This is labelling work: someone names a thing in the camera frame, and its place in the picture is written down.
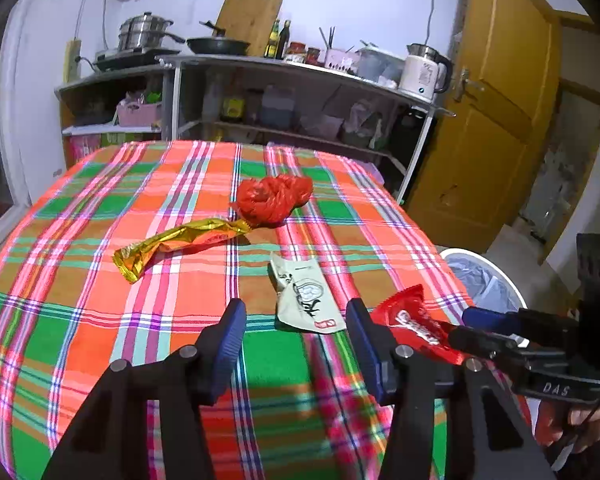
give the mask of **plaid tablecloth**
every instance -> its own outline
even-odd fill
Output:
[[[314,195],[285,225],[203,253],[160,257],[129,285],[114,250],[191,219],[235,218],[238,183],[304,174]],[[468,298],[420,229],[348,158],[231,143],[132,142],[68,171],[0,252],[0,460],[40,478],[100,374],[115,359],[143,364],[196,340],[230,298],[248,310],[231,386],[203,410],[219,479],[375,479],[391,423],[366,393],[346,332],[274,328],[271,251],[318,259],[338,306],[375,306],[422,283],[438,319]],[[162,478],[157,403],[149,406],[152,474]],[[445,415],[436,413],[432,475],[444,467]]]

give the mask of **white kettle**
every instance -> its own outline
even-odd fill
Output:
[[[398,88],[430,103],[433,94],[446,92],[449,89],[454,70],[453,63],[427,45],[412,43],[407,46],[407,49],[409,55],[404,60],[404,70]],[[437,88],[436,81],[441,63],[446,69],[445,80],[442,86]]]

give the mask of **chopsticks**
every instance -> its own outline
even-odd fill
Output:
[[[329,50],[330,48],[333,48],[333,36],[336,33],[336,28],[329,27],[329,41],[327,41],[327,38],[325,37],[324,32],[322,31],[322,27],[318,27],[318,30],[320,30],[320,35],[322,36],[322,40],[324,41],[324,46],[327,47],[327,50]]]

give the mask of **white paper packet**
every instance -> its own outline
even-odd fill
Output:
[[[271,253],[269,263],[276,277],[281,322],[321,334],[346,328],[316,260],[292,262]]]

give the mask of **human hand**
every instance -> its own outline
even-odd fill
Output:
[[[556,413],[556,404],[550,400],[543,400],[538,408],[538,422],[536,423],[536,440],[541,446],[550,446],[562,436],[562,418],[564,415]],[[571,408],[569,424],[579,426],[583,423],[591,410]],[[587,447],[600,440],[600,409],[589,419],[587,430],[573,446],[574,453],[583,452]]]

